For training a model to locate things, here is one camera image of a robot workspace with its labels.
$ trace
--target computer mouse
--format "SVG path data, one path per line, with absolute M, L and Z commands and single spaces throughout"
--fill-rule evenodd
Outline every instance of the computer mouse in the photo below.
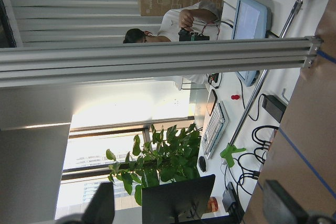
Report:
M 198 165 L 199 165 L 201 171 L 203 171 L 203 172 L 206 171 L 206 163 L 205 163 L 205 158 L 203 156 L 200 156 L 198 158 Z

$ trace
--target power adapter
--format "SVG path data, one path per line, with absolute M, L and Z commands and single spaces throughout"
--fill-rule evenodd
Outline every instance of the power adapter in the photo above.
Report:
M 282 116 L 286 110 L 286 105 L 274 95 L 266 95 L 262 101 L 262 107 L 277 120 L 278 123 L 281 122 Z

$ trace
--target white keyboard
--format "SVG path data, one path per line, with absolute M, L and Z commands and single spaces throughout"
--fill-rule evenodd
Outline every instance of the white keyboard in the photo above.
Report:
M 223 102 L 217 102 L 201 139 L 203 154 L 207 159 L 210 159 L 216 150 L 228 123 L 229 117 L 227 116 Z

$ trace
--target black hair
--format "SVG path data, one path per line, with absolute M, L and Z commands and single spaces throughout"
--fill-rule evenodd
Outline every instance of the black hair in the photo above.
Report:
M 123 43 L 137 43 L 139 40 L 142 40 L 145 36 L 146 34 L 142 30 L 138 28 L 132 28 L 127 31 Z

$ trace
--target green object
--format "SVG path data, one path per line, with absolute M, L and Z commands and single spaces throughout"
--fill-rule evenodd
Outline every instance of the green object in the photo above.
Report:
M 220 156 L 226 159 L 227 165 L 231 168 L 235 165 L 235 162 L 232 157 L 232 153 L 244 152 L 244 151 L 246 151 L 245 148 L 238 149 L 234 145 L 227 144 L 227 147 L 220 153 Z
M 135 201 L 141 205 L 141 188 L 158 186 L 162 182 L 178 182 L 198 178 L 198 151 L 201 136 L 191 124 L 188 129 L 176 129 L 176 125 L 164 130 L 152 129 L 150 142 L 140 146 L 139 136 L 134 137 L 133 149 L 127 153 L 124 164 L 121 165 L 110 149 L 106 150 L 106 157 L 115 161 L 109 165 L 109 181 L 114 177 L 123 181 L 127 193 L 130 195 L 135 185 Z

